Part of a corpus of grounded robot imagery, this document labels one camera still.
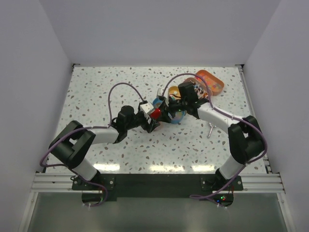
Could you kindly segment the red jar lid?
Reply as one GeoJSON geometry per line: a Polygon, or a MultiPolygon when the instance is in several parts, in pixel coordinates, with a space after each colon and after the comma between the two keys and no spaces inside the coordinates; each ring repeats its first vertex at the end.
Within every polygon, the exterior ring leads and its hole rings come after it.
{"type": "Polygon", "coordinates": [[[150,114],[150,117],[154,120],[157,120],[161,117],[161,110],[159,108],[155,108],[155,110],[150,114]]]}

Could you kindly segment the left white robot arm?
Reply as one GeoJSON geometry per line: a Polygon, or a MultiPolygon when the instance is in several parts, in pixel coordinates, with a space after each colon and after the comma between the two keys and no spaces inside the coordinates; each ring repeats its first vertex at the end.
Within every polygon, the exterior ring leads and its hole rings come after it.
{"type": "Polygon", "coordinates": [[[147,132],[153,131],[156,122],[151,119],[150,114],[154,111],[151,103],[141,104],[137,113],[134,113],[133,107],[123,106],[109,127],[84,127],[78,121],[71,121],[52,141],[49,152],[79,175],[88,189],[96,189],[100,184],[99,171],[85,158],[90,146],[117,144],[127,137],[129,130],[137,127],[142,127],[147,132]]]}

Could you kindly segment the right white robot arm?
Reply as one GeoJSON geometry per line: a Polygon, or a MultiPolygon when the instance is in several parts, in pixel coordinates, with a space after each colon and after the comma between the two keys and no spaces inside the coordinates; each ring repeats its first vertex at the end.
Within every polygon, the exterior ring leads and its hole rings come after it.
{"type": "Polygon", "coordinates": [[[180,98],[160,96],[159,106],[161,121],[170,122],[169,116],[177,112],[187,114],[217,126],[226,132],[229,139],[230,157],[217,169],[215,184],[221,190],[232,185],[232,178],[237,176],[247,164],[263,157],[267,151],[267,142],[255,117],[234,116],[214,107],[207,98],[199,98],[194,85],[184,82],[178,85],[180,98]]]}

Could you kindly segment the clear glass jar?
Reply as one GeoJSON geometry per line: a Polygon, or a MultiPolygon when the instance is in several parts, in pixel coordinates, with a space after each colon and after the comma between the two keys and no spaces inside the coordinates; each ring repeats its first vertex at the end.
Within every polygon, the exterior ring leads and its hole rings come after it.
{"type": "Polygon", "coordinates": [[[160,122],[153,123],[153,131],[158,131],[160,129],[160,122]]]}

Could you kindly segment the metal candy scoop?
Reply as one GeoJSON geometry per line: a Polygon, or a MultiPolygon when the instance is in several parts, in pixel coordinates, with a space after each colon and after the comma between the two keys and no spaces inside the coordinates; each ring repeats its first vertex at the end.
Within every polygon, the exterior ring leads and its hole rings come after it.
{"type": "Polygon", "coordinates": [[[216,125],[212,124],[209,122],[209,127],[210,127],[210,131],[208,133],[208,136],[207,138],[210,138],[211,137],[211,134],[212,134],[212,131],[216,128],[216,125]]]}

